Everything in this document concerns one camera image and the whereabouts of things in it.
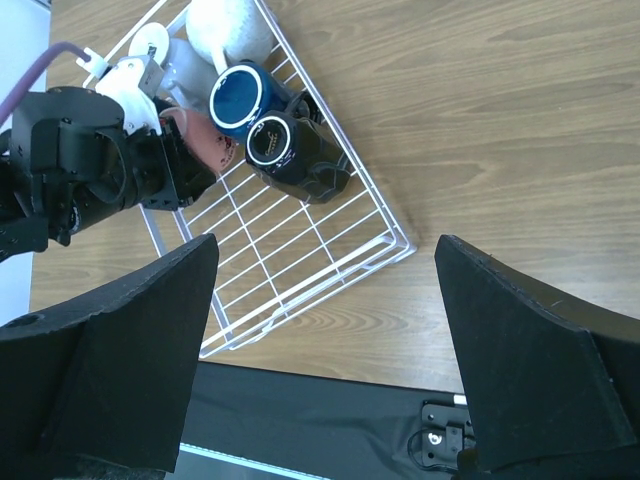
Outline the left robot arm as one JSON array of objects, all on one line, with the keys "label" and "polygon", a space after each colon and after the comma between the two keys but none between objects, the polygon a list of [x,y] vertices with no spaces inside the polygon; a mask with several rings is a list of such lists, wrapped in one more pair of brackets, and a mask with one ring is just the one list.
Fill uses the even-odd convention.
[{"label": "left robot arm", "polygon": [[177,124],[125,130],[113,99],[80,87],[29,92],[1,136],[1,257],[43,252],[129,208],[176,211],[216,181]]}]

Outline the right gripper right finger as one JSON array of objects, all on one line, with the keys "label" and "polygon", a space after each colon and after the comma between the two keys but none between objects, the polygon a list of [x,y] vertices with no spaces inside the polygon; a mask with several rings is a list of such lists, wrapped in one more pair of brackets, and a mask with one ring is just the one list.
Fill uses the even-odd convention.
[{"label": "right gripper right finger", "polygon": [[639,322],[454,235],[435,263],[475,445],[462,473],[635,473]]}]

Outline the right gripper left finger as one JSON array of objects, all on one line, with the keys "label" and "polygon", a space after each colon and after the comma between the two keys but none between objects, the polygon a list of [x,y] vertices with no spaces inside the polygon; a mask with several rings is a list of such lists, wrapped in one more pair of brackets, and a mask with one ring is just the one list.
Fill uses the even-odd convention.
[{"label": "right gripper left finger", "polygon": [[173,471],[218,260],[204,234],[4,325],[2,471]]}]

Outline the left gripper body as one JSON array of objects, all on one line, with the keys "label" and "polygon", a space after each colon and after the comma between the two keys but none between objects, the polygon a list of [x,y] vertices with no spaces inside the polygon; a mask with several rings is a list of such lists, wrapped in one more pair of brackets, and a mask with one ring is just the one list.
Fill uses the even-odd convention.
[{"label": "left gripper body", "polygon": [[9,130],[9,245],[69,245],[73,235],[136,205],[175,211],[216,181],[174,120],[128,134],[113,99],[80,87],[27,93]]}]

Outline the dark blue enamel mug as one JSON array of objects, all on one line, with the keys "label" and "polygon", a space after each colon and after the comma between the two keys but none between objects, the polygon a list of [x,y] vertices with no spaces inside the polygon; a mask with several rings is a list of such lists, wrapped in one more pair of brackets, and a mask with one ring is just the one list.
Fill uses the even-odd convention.
[{"label": "dark blue enamel mug", "polygon": [[226,69],[209,97],[209,114],[223,135],[244,142],[252,125],[270,110],[283,112],[295,92],[252,61]]}]

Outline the white speckled mug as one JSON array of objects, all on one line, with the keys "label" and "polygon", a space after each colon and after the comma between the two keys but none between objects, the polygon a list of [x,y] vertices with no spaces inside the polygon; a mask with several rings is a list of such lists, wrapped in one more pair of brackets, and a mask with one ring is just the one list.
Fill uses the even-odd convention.
[{"label": "white speckled mug", "polygon": [[185,29],[193,49],[218,74],[243,60],[263,64],[275,37],[254,1],[191,1]]}]

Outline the black mug white interior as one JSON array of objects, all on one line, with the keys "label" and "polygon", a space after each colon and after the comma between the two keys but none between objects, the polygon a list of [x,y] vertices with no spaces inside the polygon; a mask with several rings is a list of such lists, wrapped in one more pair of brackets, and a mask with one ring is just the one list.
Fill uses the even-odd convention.
[{"label": "black mug white interior", "polygon": [[246,162],[267,185],[291,197],[329,202],[349,183],[349,158],[321,119],[312,95],[297,93],[283,111],[270,110],[251,127]]}]

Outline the red mug white interior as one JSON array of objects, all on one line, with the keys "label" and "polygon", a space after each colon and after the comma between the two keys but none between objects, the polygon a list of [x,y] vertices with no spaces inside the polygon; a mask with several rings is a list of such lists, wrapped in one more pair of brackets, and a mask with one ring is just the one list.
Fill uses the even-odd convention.
[{"label": "red mug white interior", "polygon": [[237,156],[237,142],[219,132],[208,116],[181,107],[165,109],[159,116],[174,119],[191,154],[217,176],[223,173]]}]

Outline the clear plastic cup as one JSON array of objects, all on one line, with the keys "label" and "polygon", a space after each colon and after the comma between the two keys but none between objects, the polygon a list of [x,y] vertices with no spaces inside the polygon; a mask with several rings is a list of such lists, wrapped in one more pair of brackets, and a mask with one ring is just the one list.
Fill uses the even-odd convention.
[{"label": "clear plastic cup", "polygon": [[151,56],[164,71],[161,89],[180,106],[208,113],[218,74],[187,40],[171,37],[162,24],[152,22],[133,36],[128,53]]}]

